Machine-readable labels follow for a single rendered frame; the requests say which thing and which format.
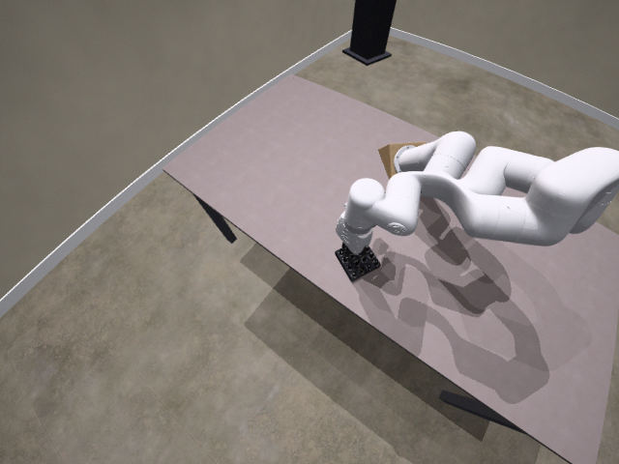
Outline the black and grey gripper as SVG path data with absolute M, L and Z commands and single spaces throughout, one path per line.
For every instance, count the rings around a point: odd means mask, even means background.
M 373 229 L 371 227 L 368 233 L 362 235 L 353 234 L 351 232 L 349 233 L 349 231 L 344 228 L 344 213 L 345 212 L 343 212 L 340 216 L 336 226 L 336 232 L 343 242 L 341 247 L 348 247 L 347 254 L 354 253 L 355 255 L 357 255 L 360 253 L 362 256 L 365 256 L 367 254 L 367 247 L 369 246 L 372 238 Z M 365 247 L 365 245 L 367 245 L 367 247 Z

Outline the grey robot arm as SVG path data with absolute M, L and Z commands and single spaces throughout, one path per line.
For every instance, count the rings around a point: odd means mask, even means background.
M 362 235 L 378 225 L 397 236 L 411 235 L 420 198 L 428 196 L 448 205 L 472 238 L 548 247 L 590 228 L 619 191 L 619 151 L 613 149 L 588 148 L 554 162 L 490 146 L 460 179 L 475 151 L 475 139 L 463 131 L 423 147 L 402 147 L 386 194 L 372 179 L 352 185 L 345 228 Z M 496 196 L 506 187 L 527 195 Z

